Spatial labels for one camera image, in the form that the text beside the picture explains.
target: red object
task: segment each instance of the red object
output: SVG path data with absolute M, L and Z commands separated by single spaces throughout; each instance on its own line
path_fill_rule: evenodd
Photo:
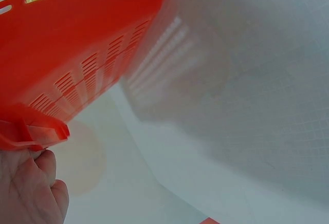
M 49 146 L 44 134 L 26 146 L 20 142 L 31 134 L 8 135 L 8 124 L 22 132 L 36 119 L 40 129 L 51 124 L 56 131 L 53 143 L 65 140 L 64 122 L 125 73 L 161 3 L 0 0 L 0 149 Z
M 203 222 L 201 222 L 200 224 L 219 224 L 217 221 L 214 221 L 211 218 L 208 218 L 206 220 L 204 220 Z

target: white floor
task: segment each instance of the white floor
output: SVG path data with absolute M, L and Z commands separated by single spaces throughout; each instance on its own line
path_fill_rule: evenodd
M 206 218 L 156 181 L 109 95 L 69 128 L 70 140 L 52 148 L 57 176 L 70 192 L 65 223 L 198 224 Z

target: white wall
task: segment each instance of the white wall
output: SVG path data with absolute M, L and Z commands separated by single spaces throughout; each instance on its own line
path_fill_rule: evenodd
M 198 224 L 206 218 L 158 184 L 114 102 L 102 96 L 69 123 L 52 150 L 69 189 L 65 223 Z
M 159 182 L 222 223 L 327 221 L 328 18 L 329 0 L 165 0 L 130 104 L 111 90 Z

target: hand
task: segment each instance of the hand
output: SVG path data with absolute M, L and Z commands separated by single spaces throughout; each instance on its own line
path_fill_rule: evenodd
M 68 191 L 55 178 L 51 151 L 0 151 L 0 223 L 63 224 Z

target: red plastic basket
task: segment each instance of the red plastic basket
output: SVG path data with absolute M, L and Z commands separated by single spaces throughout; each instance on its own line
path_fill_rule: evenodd
M 65 139 L 64 122 L 124 74 L 161 2 L 0 0 L 0 148 Z

